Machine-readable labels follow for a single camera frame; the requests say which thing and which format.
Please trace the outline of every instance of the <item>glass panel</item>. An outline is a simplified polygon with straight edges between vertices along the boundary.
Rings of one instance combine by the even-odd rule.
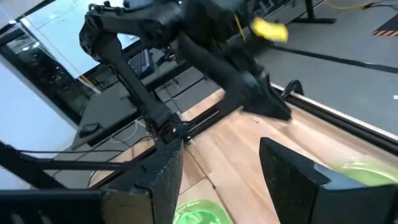
[[[58,95],[73,111],[81,114],[88,99],[95,93],[70,74],[53,59],[41,46],[40,42],[22,35],[7,44],[15,56],[29,71],[25,76],[35,79],[51,94]]]
[[[103,4],[103,1],[57,0],[21,19],[26,29],[74,78],[99,64],[84,53],[78,37],[91,3]],[[111,1],[112,6],[122,3],[122,0]],[[118,38],[122,48],[138,41],[133,35],[118,34]]]

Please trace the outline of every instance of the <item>wooden surface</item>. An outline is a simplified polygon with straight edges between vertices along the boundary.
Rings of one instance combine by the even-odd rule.
[[[183,119],[190,120],[205,111],[222,94],[222,90],[212,94],[185,112]],[[383,150],[289,106],[293,111],[293,119],[289,123],[235,111],[191,140],[185,146],[178,204],[208,198],[224,206],[234,223],[279,223],[261,171],[258,155],[261,137],[269,137],[328,167],[352,160],[379,161],[392,167],[398,164],[396,157]],[[334,113],[348,118],[338,111]],[[153,142],[142,144],[115,160],[131,160]],[[109,172],[97,173],[92,183],[106,175]]]

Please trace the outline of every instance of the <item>gray floor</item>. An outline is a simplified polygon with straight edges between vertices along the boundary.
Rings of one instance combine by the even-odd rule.
[[[352,6],[368,0],[329,0],[336,6]],[[385,4],[398,4],[386,1]],[[290,24],[288,47],[362,62],[398,67],[398,38],[371,35],[397,11],[389,7],[334,9],[323,3],[315,8],[318,17],[336,18],[333,25]]]
[[[336,5],[361,4],[362,0],[330,0]],[[364,62],[380,63],[398,67],[398,38],[373,37],[371,32],[393,17],[397,12],[389,8],[362,10],[336,10],[322,4],[315,9],[316,15],[334,17],[338,21],[333,25],[322,24],[291,24],[289,28],[288,47],[311,52],[344,57]],[[291,79],[299,79],[304,87],[305,95],[313,100],[340,110],[369,124],[398,134],[395,114],[398,111],[398,75],[377,72],[366,68],[342,65],[326,60],[268,50],[258,56],[261,64],[271,71],[272,81],[285,86]],[[202,74],[191,68],[181,74],[174,82],[157,90],[163,100],[169,99],[202,77]],[[218,87],[211,81],[200,81],[186,92],[167,104],[173,111],[184,112],[200,100],[212,94]],[[96,147],[98,149],[125,150],[142,136],[145,130],[140,126],[137,133],[135,126],[127,127],[115,135],[115,139],[123,142],[106,141]],[[83,146],[78,151],[87,150]],[[88,154],[62,154],[56,159],[107,161],[117,152],[91,152]],[[90,178],[90,171],[53,171],[57,180],[70,188],[85,188]]]

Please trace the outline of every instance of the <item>yellow object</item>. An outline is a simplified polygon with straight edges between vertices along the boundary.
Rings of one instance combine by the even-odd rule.
[[[87,84],[89,84],[91,87],[93,87],[94,89],[97,89],[97,87],[95,87],[94,84],[92,82],[90,82],[89,79],[86,78],[84,75],[80,75],[80,77],[81,77],[82,80],[87,82]]]
[[[241,23],[239,22],[238,16],[237,16],[236,14],[235,14],[235,21],[236,21],[236,25],[237,25],[237,26],[238,26],[238,28],[239,28],[239,31],[241,32],[241,35],[242,35],[243,41],[246,43],[246,38],[245,38],[245,36],[244,36],[244,33],[243,33],[243,30],[242,30]]]
[[[286,43],[289,37],[285,25],[267,22],[259,17],[254,19],[252,29],[257,36],[271,41]]]
[[[372,2],[364,3],[364,4],[358,4],[358,5],[355,5],[355,6],[346,6],[346,7],[335,6],[332,3],[330,3],[329,0],[325,0],[324,3],[326,3],[327,5],[329,5],[330,7],[335,8],[335,9],[356,9],[356,8],[362,9],[365,5],[367,5],[369,3],[372,3]]]
[[[375,161],[349,161],[332,168],[367,186],[398,184],[398,170]]]

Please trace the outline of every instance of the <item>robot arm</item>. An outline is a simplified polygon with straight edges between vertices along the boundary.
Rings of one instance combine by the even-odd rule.
[[[290,119],[290,110],[271,89],[269,79],[259,80],[262,67],[244,52],[228,50],[227,40],[239,32],[236,19],[248,24],[243,0],[146,1],[137,8],[90,5],[80,31],[80,45],[93,59],[107,64],[131,95],[152,133],[170,123],[170,110],[152,97],[122,57],[117,33],[138,36],[148,47],[172,46],[186,60],[226,90],[220,111],[230,113],[244,105],[248,112]],[[260,101],[263,110],[253,108]]]

